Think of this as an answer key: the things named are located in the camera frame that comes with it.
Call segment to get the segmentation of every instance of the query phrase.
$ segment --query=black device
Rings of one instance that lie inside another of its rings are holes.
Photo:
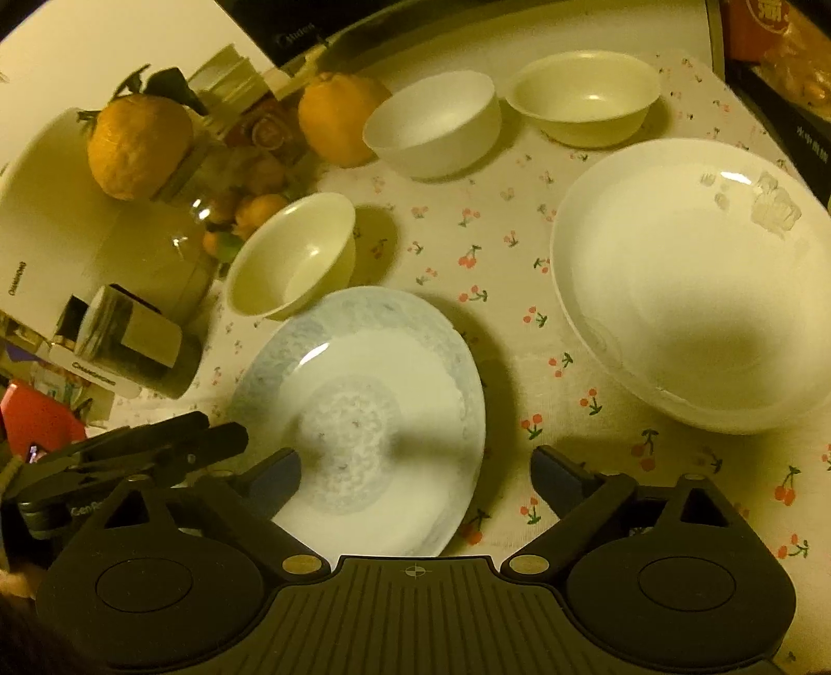
[[[561,520],[500,571],[483,556],[332,571],[270,521],[300,469],[287,449],[188,488],[131,474],[65,542],[39,617],[124,673],[778,672],[794,587],[703,476],[639,486],[541,446],[531,479]],[[30,510],[27,490],[7,505]]]

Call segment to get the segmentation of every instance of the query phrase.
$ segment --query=tablecloth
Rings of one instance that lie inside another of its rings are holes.
[[[793,166],[764,127],[707,67],[680,52],[643,55],[663,94],[632,140],[685,136],[736,145]],[[531,450],[555,446],[595,471],[648,485],[707,474],[787,569],[798,608],[777,657],[794,673],[831,667],[831,409],[788,429],[720,436],[651,409],[617,385],[583,348],[550,278],[548,241],[568,187],[606,151],[571,150],[505,111],[504,133],[485,161],[451,181],[417,183],[380,161],[323,167],[318,190],[357,206],[352,285],[420,295],[454,324],[484,386],[488,434],[478,488],[446,554],[502,560],[557,518],[531,487]],[[229,316],[208,300],[210,334],[194,385],[171,402],[145,392],[117,399],[109,426],[188,410],[221,421],[234,387],[276,323]],[[787,354],[780,356],[787,359]]]

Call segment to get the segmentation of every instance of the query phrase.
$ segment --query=plate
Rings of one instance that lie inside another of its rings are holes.
[[[424,300],[385,288],[326,296],[287,322],[229,409],[243,471],[281,447],[302,479],[273,521],[326,557],[436,556],[467,511],[484,451],[470,351]]]
[[[679,420],[752,433],[831,391],[831,219],[760,157],[683,139],[610,155],[566,194],[551,260],[586,347]]]

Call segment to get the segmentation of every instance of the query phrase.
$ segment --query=white appliance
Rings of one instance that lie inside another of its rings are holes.
[[[98,288],[115,283],[184,324],[208,290],[215,262],[186,212],[115,200],[101,190],[77,112],[50,122],[0,176],[0,312],[43,337],[49,360],[130,396],[137,386],[60,347],[58,338],[72,339],[77,329],[67,321],[80,324],[78,301],[89,303]]]

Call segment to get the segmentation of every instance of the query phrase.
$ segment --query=table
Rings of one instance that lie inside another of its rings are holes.
[[[663,96],[633,140],[709,138],[753,151],[796,175],[739,100],[680,52],[643,55]],[[470,510],[447,555],[502,560],[557,518],[534,494],[531,450],[548,443],[595,471],[650,485],[707,474],[781,560],[797,588],[794,624],[778,663],[794,673],[831,666],[831,409],[759,436],[699,431],[652,410],[611,380],[582,347],[549,278],[548,240],[569,185],[607,154],[570,150],[506,111],[497,150],[471,173],[416,183],[381,162],[324,168],[318,190],[357,205],[352,285],[380,284],[427,299],[470,346],[484,384],[487,446]],[[116,401],[110,426],[189,410],[214,422],[248,364],[277,328],[225,316],[209,297],[211,331],[190,390],[176,402],[145,392]]]

